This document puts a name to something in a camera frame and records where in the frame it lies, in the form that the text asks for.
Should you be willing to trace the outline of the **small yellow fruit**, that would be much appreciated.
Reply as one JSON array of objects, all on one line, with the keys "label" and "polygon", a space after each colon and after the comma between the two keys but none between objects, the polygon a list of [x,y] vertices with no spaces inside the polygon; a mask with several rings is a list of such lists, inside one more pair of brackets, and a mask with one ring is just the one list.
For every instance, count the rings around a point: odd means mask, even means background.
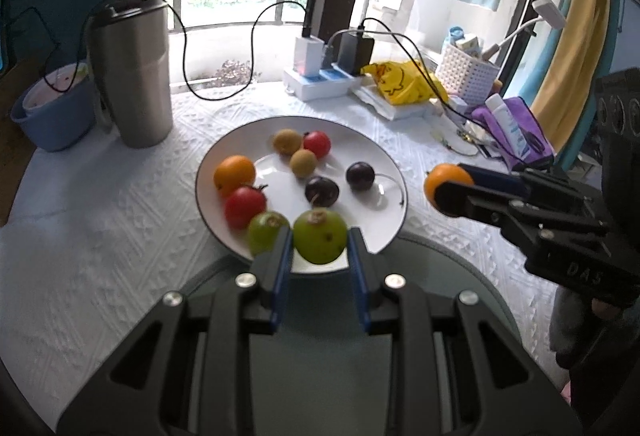
[{"label": "small yellow fruit", "polygon": [[317,156],[313,151],[307,149],[299,149],[290,158],[288,163],[292,174],[298,179],[310,177],[318,166]]},{"label": "small yellow fruit", "polygon": [[290,128],[279,130],[272,138],[274,151],[281,155],[293,155],[302,147],[302,144],[303,136],[298,131]]}]

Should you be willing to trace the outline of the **dark plum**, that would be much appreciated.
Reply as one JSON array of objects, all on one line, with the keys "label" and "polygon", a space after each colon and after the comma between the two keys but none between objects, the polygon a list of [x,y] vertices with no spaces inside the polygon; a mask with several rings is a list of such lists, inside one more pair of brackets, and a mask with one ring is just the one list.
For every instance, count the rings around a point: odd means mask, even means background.
[{"label": "dark plum", "polygon": [[375,171],[366,162],[356,162],[347,168],[345,179],[352,191],[368,191],[374,183]]},{"label": "dark plum", "polygon": [[304,193],[312,207],[331,207],[340,196],[340,187],[329,178],[314,176],[306,182]]}]

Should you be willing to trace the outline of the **white charger adapter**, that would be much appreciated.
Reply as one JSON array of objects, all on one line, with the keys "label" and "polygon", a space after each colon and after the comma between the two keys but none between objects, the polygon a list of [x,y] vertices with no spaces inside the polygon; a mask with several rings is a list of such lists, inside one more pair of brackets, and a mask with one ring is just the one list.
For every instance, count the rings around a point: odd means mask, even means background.
[{"label": "white charger adapter", "polygon": [[303,77],[317,77],[322,66],[324,42],[314,36],[297,37],[294,47],[293,70]]}]

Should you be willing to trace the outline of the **yellow curtain right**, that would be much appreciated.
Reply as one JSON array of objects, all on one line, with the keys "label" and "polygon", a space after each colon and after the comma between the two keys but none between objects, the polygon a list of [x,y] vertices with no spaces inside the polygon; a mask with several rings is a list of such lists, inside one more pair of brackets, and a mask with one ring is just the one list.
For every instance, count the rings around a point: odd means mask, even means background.
[{"label": "yellow curtain right", "polygon": [[578,124],[604,48],[610,0],[572,0],[566,26],[532,104],[542,132],[561,151]]}]

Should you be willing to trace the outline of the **orange mandarin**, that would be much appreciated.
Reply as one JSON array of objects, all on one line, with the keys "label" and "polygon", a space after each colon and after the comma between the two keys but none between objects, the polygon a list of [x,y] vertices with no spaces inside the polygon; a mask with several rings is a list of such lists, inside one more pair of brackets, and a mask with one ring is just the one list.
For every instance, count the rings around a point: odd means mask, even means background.
[{"label": "orange mandarin", "polygon": [[461,166],[441,163],[429,171],[423,183],[427,202],[451,218],[460,216],[462,189],[474,185],[472,176]]}]

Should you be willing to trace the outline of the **white lotion tube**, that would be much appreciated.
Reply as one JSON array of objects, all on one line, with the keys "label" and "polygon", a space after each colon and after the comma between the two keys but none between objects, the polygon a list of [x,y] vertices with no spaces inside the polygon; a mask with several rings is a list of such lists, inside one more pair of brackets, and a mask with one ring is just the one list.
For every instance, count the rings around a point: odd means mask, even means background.
[{"label": "white lotion tube", "polygon": [[525,159],[529,152],[529,146],[518,122],[509,107],[506,106],[506,102],[503,101],[501,96],[494,93],[486,100],[485,105],[494,115],[496,122],[504,132],[513,154],[518,156],[519,159]]}]

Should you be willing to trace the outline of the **white power strip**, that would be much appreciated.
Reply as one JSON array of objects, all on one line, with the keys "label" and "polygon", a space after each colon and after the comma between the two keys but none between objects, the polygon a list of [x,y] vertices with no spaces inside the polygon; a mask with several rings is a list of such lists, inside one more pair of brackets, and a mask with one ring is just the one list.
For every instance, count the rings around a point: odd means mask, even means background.
[{"label": "white power strip", "polygon": [[320,70],[312,77],[300,75],[295,70],[285,70],[283,82],[288,94],[296,96],[300,101],[309,102],[347,96],[352,89],[360,86],[362,78],[349,75],[339,67],[332,67]]}]

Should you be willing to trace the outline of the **white desk lamp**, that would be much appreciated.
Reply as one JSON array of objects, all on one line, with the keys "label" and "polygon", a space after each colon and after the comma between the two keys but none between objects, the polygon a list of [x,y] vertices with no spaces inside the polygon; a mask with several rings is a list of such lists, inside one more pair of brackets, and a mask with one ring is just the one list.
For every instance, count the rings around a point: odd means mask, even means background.
[{"label": "white desk lamp", "polygon": [[491,47],[486,49],[480,57],[483,61],[488,62],[503,47],[506,47],[506,45],[510,44],[516,36],[521,34],[521,32],[525,32],[526,30],[533,28],[538,23],[545,22],[553,29],[563,29],[566,26],[565,16],[552,0],[535,0],[532,3],[532,8],[535,11],[536,16],[518,26],[517,29],[504,37],[500,42],[497,42],[497,44],[493,44]]}]

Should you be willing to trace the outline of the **round grey glass board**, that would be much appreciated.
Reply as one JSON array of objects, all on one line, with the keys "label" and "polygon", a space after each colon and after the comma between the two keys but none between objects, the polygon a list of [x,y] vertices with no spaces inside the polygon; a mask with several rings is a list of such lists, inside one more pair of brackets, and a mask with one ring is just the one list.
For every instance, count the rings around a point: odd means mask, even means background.
[{"label": "round grey glass board", "polygon": [[[425,291],[472,289],[513,335],[506,301],[449,248],[404,233],[383,253],[390,270]],[[295,277],[278,332],[250,340],[253,414],[259,435],[379,435],[386,421],[390,337],[363,332],[345,271]]]}]

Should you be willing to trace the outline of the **red tomato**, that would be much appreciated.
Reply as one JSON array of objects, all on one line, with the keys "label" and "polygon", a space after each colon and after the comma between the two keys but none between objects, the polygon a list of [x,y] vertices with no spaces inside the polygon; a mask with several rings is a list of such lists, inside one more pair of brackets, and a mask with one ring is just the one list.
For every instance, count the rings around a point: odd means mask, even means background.
[{"label": "red tomato", "polygon": [[232,229],[245,229],[252,219],[267,208],[265,187],[243,185],[234,190],[224,203],[224,219]]},{"label": "red tomato", "polygon": [[331,151],[332,143],[329,136],[321,130],[305,133],[303,136],[303,148],[314,153],[317,159],[323,159]]}]

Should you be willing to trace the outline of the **blue plastic bowl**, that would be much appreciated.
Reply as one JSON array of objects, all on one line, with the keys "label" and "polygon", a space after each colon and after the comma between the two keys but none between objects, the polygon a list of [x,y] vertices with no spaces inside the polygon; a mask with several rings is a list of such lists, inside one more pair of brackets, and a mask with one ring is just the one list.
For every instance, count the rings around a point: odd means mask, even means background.
[{"label": "blue plastic bowl", "polygon": [[10,117],[37,148],[62,151],[96,123],[93,96],[87,63],[68,64],[32,84],[13,104]]}]

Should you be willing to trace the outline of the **yellow plastic bag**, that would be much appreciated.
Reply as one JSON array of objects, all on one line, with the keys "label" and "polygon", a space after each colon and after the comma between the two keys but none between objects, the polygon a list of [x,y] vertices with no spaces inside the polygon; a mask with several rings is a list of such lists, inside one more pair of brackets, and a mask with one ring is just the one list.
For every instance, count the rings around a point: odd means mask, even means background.
[{"label": "yellow plastic bag", "polygon": [[418,61],[386,61],[371,63],[360,68],[361,75],[373,78],[378,92],[393,106],[417,104],[436,99],[436,94],[448,101],[448,93],[431,70]]}]

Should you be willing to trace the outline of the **white woven basket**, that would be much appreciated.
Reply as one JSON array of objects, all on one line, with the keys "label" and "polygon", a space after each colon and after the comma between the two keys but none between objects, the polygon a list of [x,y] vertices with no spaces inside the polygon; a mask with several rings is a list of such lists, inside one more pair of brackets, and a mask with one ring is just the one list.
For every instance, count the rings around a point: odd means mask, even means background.
[{"label": "white woven basket", "polygon": [[448,93],[456,94],[469,106],[479,106],[490,96],[499,72],[495,64],[444,44],[435,75]]}]

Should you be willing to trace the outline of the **green fruit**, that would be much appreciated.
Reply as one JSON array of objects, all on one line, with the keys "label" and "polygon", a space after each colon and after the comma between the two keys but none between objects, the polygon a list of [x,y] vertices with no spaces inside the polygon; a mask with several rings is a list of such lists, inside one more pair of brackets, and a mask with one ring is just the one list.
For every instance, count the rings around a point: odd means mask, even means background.
[{"label": "green fruit", "polygon": [[333,263],[347,245],[348,226],[335,211],[314,208],[305,211],[293,226],[293,244],[308,263]]},{"label": "green fruit", "polygon": [[279,230],[288,228],[290,223],[276,211],[264,211],[256,215],[247,228],[247,243],[253,256],[270,252],[277,240]]}]

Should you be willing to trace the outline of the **large orange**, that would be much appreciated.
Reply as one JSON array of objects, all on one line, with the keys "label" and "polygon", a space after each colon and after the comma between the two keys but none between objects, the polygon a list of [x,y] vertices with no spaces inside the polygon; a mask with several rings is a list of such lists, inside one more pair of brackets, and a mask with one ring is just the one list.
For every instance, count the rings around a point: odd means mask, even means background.
[{"label": "large orange", "polygon": [[256,178],[254,163],[246,156],[232,155],[215,169],[213,183],[221,197],[227,197],[243,185],[252,185]]}]

